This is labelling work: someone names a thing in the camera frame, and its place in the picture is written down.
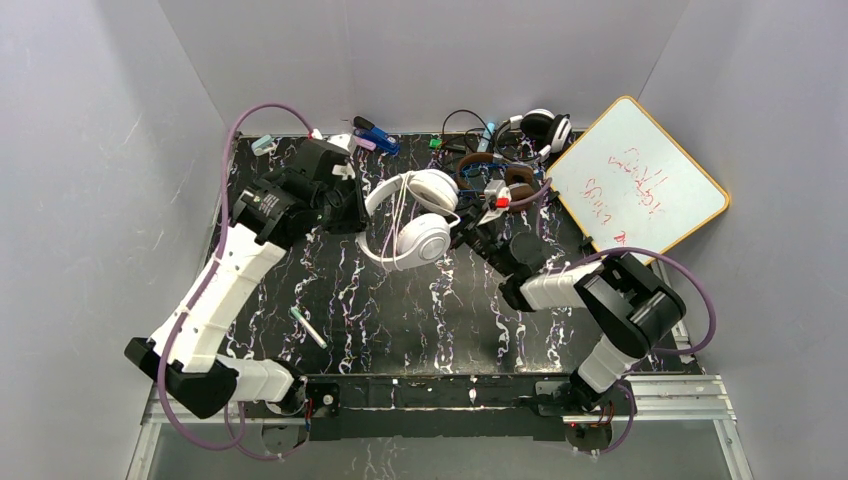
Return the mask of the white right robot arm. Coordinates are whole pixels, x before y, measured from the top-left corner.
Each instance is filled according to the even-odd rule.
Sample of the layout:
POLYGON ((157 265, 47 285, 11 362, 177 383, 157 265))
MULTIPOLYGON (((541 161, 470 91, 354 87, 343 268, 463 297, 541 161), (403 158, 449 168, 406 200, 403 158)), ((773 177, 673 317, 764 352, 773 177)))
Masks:
POLYGON ((570 375, 565 393, 573 399, 598 401, 684 317, 680 296, 635 255, 606 253, 546 271, 542 239, 530 232, 502 236, 483 219, 488 211, 480 200, 461 202, 452 247, 468 246, 503 277, 499 291, 514 310, 584 309, 602 331, 570 375))

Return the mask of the brown headphones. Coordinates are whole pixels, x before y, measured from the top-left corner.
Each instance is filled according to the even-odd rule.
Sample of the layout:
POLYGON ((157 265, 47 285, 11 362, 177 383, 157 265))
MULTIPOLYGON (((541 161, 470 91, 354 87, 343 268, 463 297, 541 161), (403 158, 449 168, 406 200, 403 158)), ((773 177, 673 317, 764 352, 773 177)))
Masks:
POLYGON ((472 171, 502 168, 502 179, 509 190, 511 200, 507 212, 518 213, 529 209, 544 194, 542 187, 534 184, 534 170, 523 163, 506 162, 493 153, 475 152, 463 157, 456 166, 456 178, 466 183, 472 171))

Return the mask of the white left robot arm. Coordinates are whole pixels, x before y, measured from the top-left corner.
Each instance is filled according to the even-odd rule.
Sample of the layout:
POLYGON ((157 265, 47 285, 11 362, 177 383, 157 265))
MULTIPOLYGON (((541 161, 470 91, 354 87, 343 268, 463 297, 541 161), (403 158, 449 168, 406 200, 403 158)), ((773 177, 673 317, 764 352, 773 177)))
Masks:
POLYGON ((231 402, 292 403, 304 377, 281 360, 219 354, 225 334, 263 277, 315 229, 368 225, 347 138, 309 138, 285 166, 255 178, 234 200, 217 249, 173 314, 125 356, 200 419, 231 402))

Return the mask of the white headphones with white cable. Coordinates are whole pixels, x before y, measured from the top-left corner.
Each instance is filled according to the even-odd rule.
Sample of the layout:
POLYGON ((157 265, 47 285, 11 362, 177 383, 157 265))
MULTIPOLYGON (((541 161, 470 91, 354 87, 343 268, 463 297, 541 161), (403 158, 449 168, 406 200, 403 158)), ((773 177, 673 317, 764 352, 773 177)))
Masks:
POLYGON ((366 234, 356 237, 360 251, 386 271, 402 271, 436 262, 451 243, 451 229, 459 224, 455 213, 459 188, 446 173, 437 169, 409 171, 378 184, 365 198, 366 213, 373 214, 384 200, 392 197, 392 226, 388 256, 372 252, 366 234), (402 207, 413 199, 425 212, 405 225, 399 224, 402 207))

